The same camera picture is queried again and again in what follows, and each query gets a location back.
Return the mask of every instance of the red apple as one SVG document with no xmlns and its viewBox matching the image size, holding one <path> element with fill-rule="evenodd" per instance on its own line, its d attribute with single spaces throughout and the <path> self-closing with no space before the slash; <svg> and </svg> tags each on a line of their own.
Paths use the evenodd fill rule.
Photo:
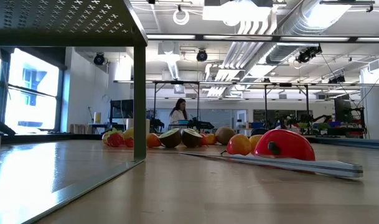
<svg viewBox="0 0 379 224">
<path fill-rule="evenodd" d="M 108 137 L 108 144 L 111 147 L 121 147 L 124 145 L 124 138 L 119 133 L 111 133 Z"/>
<path fill-rule="evenodd" d="M 127 147 L 134 147 L 134 139 L 133 138 L 126 139 L 126 146 Z"/>
<path fill-rule="evenodd" d="M 206 146 L 207 145 L 207 137 L 206 134 L 200 134 L 202 136 L 202 142 L 200 143 L 200 146 Z"/>
</svg>

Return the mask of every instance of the perforated metal shelf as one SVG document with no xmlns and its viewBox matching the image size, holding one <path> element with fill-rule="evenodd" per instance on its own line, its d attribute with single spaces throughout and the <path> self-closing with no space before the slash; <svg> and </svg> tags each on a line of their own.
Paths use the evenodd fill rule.
<svg viewBox="0 0 379 224">
<path fill-rule="evenodd" d="M 146 44 L 128 0 L 0 0 L 0 46 Z"/>
</svg>

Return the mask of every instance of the spotlight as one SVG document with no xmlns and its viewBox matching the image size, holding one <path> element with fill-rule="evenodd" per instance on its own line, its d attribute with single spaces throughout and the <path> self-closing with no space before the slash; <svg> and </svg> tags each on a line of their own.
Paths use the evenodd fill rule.
<svg viewBox="0 0 379 224">
<path fill-rule="evenodd" d="M 343 83 L 343 82 L 345 82 L 345 78 L 344 78 L 343 75 L 341 75 L 341 76 L 339 76 L 339 77 L 337 77 L 337 78 L 331 78 L 331 79 L 328 81 L 329 84 L 330 84 L 330 83 L 334 83 L 334 84 L 336 84 L 336 83 Z"/>
<path fill-rule="evenodd" d="M 207 60 L 207 53 L 206 50 L 200 49 L 199 52 L 197 53 L 196 59 L 198 62 L 204 62 Z"/>
<path fill-rule="evenodd" d="M 322 53 L 321 45 L 318 47 L 308 47 L 306 50 L 300 51 L 299 56 L 296 58 L 296 61 L 299 63 L 307 63 L 314 57 L 316 57 L 317 54 Z"/>
<path fill-rule="evenodd" d="M 103 55 L 104 53 L 96 53 L 96 56 L 94 58 L 95 65 L 104 65 L 106 63 L 105 57 Z"/>
<path fill-rule="evenodd" d="M 339 77 L 337 77 L 337 82 L 345 82 L 345 78 L 344 78 L 344 76 L 339 76 Z"/>
</svg>

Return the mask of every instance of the security camera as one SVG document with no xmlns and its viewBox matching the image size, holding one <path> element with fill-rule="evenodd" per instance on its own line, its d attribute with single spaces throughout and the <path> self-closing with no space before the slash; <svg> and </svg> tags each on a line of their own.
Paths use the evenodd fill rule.
<svg viewBox="0 0 379 224">
<path fill-rule="evenodd" d="M 103 55 L 104 53 L 96 53 L 96 56 L 94 58 L 95 65 L 104 65 L 106 63 L 105 57 Z"/>
<path fill-rule="evenodd" d="M 197 53 L 196 59 L 198 62 L 204 62 L 207 60 L 207 53 L 206 50 L 200 49 L 199 52 Z"/>
</svg>

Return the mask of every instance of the metal rack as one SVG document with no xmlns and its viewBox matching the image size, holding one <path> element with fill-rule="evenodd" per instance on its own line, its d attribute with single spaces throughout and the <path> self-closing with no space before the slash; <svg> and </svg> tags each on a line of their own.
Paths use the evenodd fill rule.
<svg viewBox="0 0 379 224">
<path fill-rule="evenodd" d="M 145 159 L 147 36 L 129 0 L 0 0 L 0 46 L 134 47 L 134 160 L 52 193 L 53 203 L 16 222 L 35 222 Z"/>
</svg>

